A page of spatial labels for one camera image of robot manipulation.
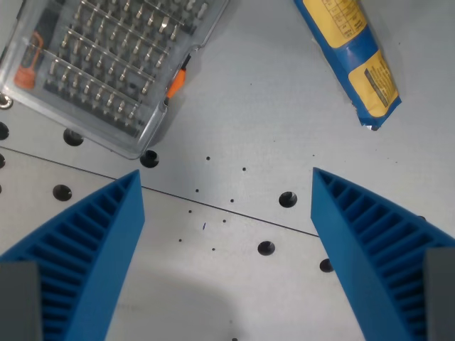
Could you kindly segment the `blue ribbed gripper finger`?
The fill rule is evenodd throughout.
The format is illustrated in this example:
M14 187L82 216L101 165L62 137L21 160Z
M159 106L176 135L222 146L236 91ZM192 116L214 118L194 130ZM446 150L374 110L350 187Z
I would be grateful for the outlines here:
M1 255L38 266L44 340L104 340L145 223L139 171L95 191Z
M366 340L426 340L424 255L454 238L405 208L313 169L311 220Z

